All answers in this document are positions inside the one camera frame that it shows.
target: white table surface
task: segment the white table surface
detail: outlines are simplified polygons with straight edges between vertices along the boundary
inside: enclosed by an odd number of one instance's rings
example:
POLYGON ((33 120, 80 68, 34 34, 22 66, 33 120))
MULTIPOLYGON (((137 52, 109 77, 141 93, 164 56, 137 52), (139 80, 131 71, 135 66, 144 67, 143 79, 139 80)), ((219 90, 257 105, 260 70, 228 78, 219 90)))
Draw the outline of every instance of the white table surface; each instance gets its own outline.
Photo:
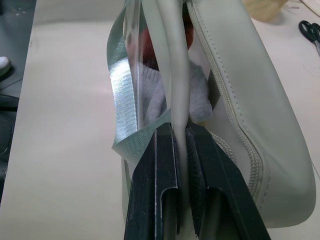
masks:
MULTIPOLYGON (((121 162, 106 42, 123 1, 37 0, 0 208, 1 240, 120 240, 121 162)), ((256 22, 320 170, 320 57, 298 22, 305 6, 256 22)), ((320 180, 316 178, 320 191, 320 180)), ((320 202, 273 240, 320 238, 320 202)))

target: floor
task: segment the floor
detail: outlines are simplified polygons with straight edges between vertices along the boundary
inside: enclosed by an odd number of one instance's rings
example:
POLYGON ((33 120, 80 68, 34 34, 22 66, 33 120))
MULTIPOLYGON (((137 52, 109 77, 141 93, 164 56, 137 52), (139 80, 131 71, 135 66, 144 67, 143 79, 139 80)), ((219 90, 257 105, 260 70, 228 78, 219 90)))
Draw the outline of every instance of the floor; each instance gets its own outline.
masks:
POLYGON ((0 0, 0 56, 12 61, 0 78, 0 94, 19 97, 25 71, 36 0, 0 0))

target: zipper teeth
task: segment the zipper teeth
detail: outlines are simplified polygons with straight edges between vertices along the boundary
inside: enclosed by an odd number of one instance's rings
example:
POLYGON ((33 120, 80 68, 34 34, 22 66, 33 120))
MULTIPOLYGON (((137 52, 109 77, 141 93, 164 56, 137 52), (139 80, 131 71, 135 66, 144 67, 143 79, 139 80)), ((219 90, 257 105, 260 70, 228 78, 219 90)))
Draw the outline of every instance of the zipper teeth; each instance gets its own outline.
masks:
POLYGON ((215 143, 218 144, 218 146, 225 152, 225 154, 228 155, 228 157, 232 160, 232 162, 235 165, 237 165, 236 155, 232 152, 229 144, 226 141, 224 141, 222 138, 220 138, 219 136, 213 134, 212 132, 211 132, 211 135, 212 135, 215 143))
POLYGON ((200 24, 198 23, 195 9, 191 0, 187 1, 187 8, 189 11, 189 15, 190 15, 190 19, 193 24, 193 27, 199 38, 199 42, 202 46, 204 54, 210 64, 213 76, 216 80, 216 84, 219 89, 220 95, 222 97, 223 105, 227 113, 228 119, 232 125, 232 128, 234 129, 236 134, 239 136, 240 140, 243 142, 244 147, 249 155, 250 177, 249 177, 248 189, 252 195, 252 198, 256 200, 259 194, 259 189, 261 187, 262 170, 263 170, 262 160, 259 154, 257 153, 256 149, 253 147, 253 145, 251 144, 247 136, 243 133, 243 131, 240 129, 238 125, 236 114, 232 107, 232 103, 229 98, 229 94, 227 92, 224 80, 220 73, 219 67, 214 59, 214 56, 210 51, 210 48, 208 46, 204 33, 202 32, 200 24))

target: white leather bag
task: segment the white leather bag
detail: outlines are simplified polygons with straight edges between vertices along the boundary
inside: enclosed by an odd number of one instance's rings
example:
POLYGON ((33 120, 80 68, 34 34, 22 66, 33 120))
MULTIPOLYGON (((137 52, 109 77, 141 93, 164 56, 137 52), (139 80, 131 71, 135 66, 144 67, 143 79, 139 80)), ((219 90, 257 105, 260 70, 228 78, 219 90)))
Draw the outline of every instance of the white leather bag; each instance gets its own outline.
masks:
MULTIPOLYGON (((177 62, 177 58, 185 56, 187 49, 173 55, 173 48, 181 46, 173 45, 172 33, 176 31, 180 38, 182 31, 174 24, 170 29, 170 16, 164 16, 164 5, 170 9, 170 1, 159 2, 127 0, 108 40, 117 127, 113 148, 127 161, 122 164, 125 213, 130 189, 128 166, 136 166, 154 129, 171 121, 168 111, 154 123, 138 127, 138 100, 132 83, 135 71, 130 68, 124 43, 128 29, 122 29, 125 18, 137 19, 143 9, 172 114, 176 112, 175 105, 187 105, 189 100, 174 100, 177 93, 172 91, 177 87, 172 86, 178 84, 179 70, 188 69, 184 66, 188 61, 177 62)), ((316 203, 312 162, 277 72, 242 1, 187 0, 185 3, 220 95, 205 127, 224 140, 235 154, 237 166, 267 228, 302 223, 316 203)))

